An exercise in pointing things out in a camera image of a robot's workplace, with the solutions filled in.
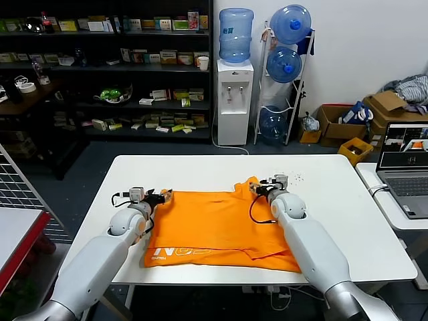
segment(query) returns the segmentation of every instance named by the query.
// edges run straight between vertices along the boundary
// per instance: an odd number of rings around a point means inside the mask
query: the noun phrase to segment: black shelving unit
[[[62,52],[74,56],[74,48],[84,49],[88,58],[88,66],[59,66],[44,64],[50,78],[67,79],[70,88],[81,85],[67,103],[58,105],[58,110],[68,110],[74,114],[87,114],[87,117],[77,116],[76,125],[79,126],[82,136],[89,139],[102,140],[162,140],[162,139],[195,139],[209,142],[211,130],[198,128],[192,133],[184,132],[168,134],[157,132],[151,128],[132,130],[124,127],[119,130],[102,132],[95,128],[80,126],[83,120],[92,118],[105,119],[112,115],[129,114],[138,116],[153,110],[166,112],[188,112],[189,114],[204,114],[209,126],[213,116],[213,0],[164,0],[164,1],[121,1],[121,0],[75,0],[50,1],[41,0],[37,4],[30,0],[24,3],[11,3],[0,13],[0,18],[38,16],[41,9],[46,10],[49,16],[58,19],[76,19],[89,15],[117,16],[120,21],[123,17],[135,19],[152,19],[156,16],[176,17],[186,15],[188,10],[198,9],[201,15],[208,15],[209,28],[201,31],[161,31],[143,29],[141,31],[124,31],[122,28],[115,32],[104,31],[64,31],[52,34],[30,33],[24,31],[0,33],[0,52],[25,52],[27,54],[47,54]],[[147,49],[150,53],[162,49],[176,49],[178,51],[193,52],[207,51],[210,55],[208,71],[201,71],[195,66],[164,65],[164,64],[130,64],[122,62],[109,66],[106,60],[120,59],[120,48]],[[32,73],[29,62],[15,62],[0,64],[0,74]],[[117,81],[127,80],[133,85],[132,100],[125,104],[104,104],[95,102],[92,96],[99,94],[100,89],[108,87]],[[153,102],[152,106],[138,104],[141,98],[149,98],[151,90],[203,88],[204,101],[191,102],[190,107],[181,107],[181,102],[169,100]]]

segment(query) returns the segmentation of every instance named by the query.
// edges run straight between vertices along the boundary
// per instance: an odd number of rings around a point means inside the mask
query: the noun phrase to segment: laptop
[[[389,123],[376,172],[409,219],[428,219],[428,121]]]

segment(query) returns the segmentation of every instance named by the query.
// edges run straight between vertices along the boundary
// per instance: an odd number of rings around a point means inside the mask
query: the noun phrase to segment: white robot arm
[[[250,190],[266,196],[307,281],[344,320],[399,321],[387,304],[351,281],[348,260],[321,223],[311,219],[303,200],[286,191],[287,180],[276,175],[264,185],[252,184]]]
[[[93,239],[67,265],[58,279],[52,297],[40,309],[14,321],[73,321],[94,305],[107,290],[137,243],[156,205],[171,198],[171,191],[144,194],[110,220],[108,229]]]

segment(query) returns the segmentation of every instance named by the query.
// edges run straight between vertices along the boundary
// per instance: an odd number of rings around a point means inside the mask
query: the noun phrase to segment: paper cup
[[[199,59],[199,69],[202,70],[203,72],[205,70],[208,70],[209,58],[207,56],[201,56],[201,57],[198,57],[198,59]]]

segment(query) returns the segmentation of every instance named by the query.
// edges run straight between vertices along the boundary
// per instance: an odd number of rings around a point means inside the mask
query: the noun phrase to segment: wire mesh panel
[[[0,144],[0,207],[40,209],[51,215],[43,232],[55,243],[71,243],[64,225]]]

